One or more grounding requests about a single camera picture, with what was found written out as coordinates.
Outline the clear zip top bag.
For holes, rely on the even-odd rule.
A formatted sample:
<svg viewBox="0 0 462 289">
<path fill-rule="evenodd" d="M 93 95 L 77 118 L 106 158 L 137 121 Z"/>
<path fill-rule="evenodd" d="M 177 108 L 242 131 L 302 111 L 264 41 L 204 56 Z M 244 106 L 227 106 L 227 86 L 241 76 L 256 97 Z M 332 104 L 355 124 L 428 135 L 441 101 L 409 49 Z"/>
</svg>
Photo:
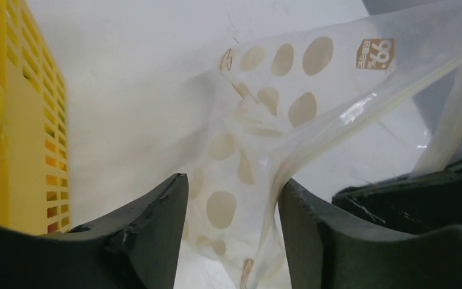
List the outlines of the clear zip top bag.
<svg viewBox="0 0 462 289">
<path fill-rule="evenodd" d="M 351 22 L 264 37 L 228 49 L 208 140 L 188 174 L 183 237 L 218 261 L 227 288 L 257 288 L 286 260 L 275 221 L 282 187 L 324 154 L 443 78 L 445 105 L 434 132 L 370 133 L 356 148 L 371 160 L 442 170 L 462 139 L 462 1 L 437 1 Z"/>
</svg>

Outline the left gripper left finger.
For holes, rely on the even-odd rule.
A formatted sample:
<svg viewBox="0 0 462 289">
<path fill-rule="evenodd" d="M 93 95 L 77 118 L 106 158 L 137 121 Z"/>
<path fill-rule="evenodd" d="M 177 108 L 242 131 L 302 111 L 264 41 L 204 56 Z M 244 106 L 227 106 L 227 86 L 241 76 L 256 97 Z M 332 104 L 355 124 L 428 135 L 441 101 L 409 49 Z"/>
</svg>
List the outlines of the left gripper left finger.
<svg viewBox="0 0 462 289">
<path fill-rule="evenodd" d="M 173 288 L 187 203 L 177 173 L 67 233 L 0 226 L 0 288 Z"/>
</svg>

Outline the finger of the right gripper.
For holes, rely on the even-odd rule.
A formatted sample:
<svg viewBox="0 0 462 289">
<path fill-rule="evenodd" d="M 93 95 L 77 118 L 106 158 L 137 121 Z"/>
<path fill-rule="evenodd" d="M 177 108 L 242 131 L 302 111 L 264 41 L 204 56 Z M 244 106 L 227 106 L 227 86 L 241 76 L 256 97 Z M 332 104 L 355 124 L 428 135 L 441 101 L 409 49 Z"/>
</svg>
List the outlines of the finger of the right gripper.
<svg viewBox="0 0 462 289">
<path fill-rule="evenodd" d="M 348 187 L 331 202 L 363 220 L 409 234 L 462 225 L 462 153 L 440 172 Z"/>
</svg>

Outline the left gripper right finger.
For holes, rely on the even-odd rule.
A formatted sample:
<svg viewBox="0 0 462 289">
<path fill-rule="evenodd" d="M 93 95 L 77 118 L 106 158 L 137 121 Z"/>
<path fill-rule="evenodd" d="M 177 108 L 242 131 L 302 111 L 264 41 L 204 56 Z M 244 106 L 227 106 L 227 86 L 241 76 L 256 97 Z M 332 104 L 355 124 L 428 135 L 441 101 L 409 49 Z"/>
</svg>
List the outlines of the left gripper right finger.
<svg viewBox="0 0 462 289">
<path fill-rule="evenodd" d="M 412 235 L 289 181 L 279 213 L 293 288 L 462 288 L 462 225 Z"/>
</svg>

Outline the yellow plastic basket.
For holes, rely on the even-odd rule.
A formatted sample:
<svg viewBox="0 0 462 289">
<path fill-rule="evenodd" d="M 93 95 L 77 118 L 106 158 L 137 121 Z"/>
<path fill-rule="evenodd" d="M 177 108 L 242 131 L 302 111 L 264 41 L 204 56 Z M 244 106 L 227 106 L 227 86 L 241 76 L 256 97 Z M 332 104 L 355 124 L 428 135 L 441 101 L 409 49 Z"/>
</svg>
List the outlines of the yellow plastic basket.
<svg viewBox="0 0 462 289">
<path fill-rule="evenodd" d="M 0 225 L 70 229 L 66 86 L 28 4 L 0 0 Z"/>
</svg>

